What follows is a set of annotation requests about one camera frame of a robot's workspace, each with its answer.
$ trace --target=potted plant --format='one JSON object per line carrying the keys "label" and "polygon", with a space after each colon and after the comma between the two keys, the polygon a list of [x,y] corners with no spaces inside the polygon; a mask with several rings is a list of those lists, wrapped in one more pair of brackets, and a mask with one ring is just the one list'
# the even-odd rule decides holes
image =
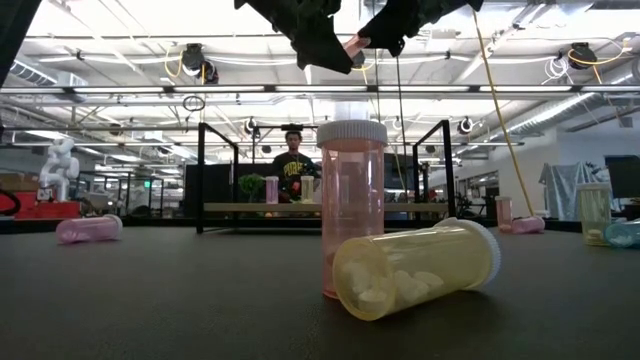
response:
{"label": "potted plant", "polygon": [[260,189],[264,186],[264,178],[258,174],[244,175],[239,179],[240,190],[249,196],[249,202],[256,201]]}

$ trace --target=white bottle cap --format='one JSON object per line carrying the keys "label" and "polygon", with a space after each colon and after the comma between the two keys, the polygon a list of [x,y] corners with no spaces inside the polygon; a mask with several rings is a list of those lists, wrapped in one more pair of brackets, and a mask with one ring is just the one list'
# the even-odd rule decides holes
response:
{"label": "white bottle cap", "polygon": [[500,246],[498,246],[498,241],[496,238],[485,228],[484,226],[469,220],[458,220],[456,218],[448,218],[440,221],[434,227],[438,226],[457,226],[468,231],[475,233],[480,236],[487,242],[487,246],[489,247],[489,253],[491,254],[491,269],[489,269],[489,274],[481,279],[478,283],[473,284],[471,287],[466,288],[465,290],[473,290],[482,285],[488,284],[496,277],[498,271],[500,271],[500,265],[502,263],[502,254],[500,252]]}

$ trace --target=man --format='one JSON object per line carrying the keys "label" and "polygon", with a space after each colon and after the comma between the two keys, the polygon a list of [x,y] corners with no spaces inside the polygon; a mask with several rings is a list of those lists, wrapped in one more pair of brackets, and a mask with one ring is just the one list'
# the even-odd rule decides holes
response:
{"label": "man", "polygon": [[308,175],[315,178],[319,176],[311,159],[298,152],[302,134],[299,131],[289,131],[285,139],[289,151],[273,159],[273,169],[280,182],[280,200],[289,202],[300,199],[302,176]]}

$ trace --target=white robot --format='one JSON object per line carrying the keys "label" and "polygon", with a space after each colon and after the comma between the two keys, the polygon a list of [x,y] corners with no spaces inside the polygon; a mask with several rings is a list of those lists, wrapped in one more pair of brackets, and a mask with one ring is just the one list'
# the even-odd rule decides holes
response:
{"label": "white robot", "polygon": [[58,202],[69,200],[69,179],[75,179],[80,174],[80,163],[71,156],[74,146],[72,139],[54,140],[48,149],[49,158],[40,171],[40,187],[46,189],[55,186]]}

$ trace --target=table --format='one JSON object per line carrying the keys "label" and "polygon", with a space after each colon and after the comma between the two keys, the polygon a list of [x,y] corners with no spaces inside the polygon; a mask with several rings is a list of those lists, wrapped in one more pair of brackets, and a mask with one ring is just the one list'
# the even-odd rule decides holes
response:
{"label": "table", "polygon": [[640,251],[499,236],[503,269],[380,321],[321,295],[318,233],[0,237],[2,359],[637,359]]}

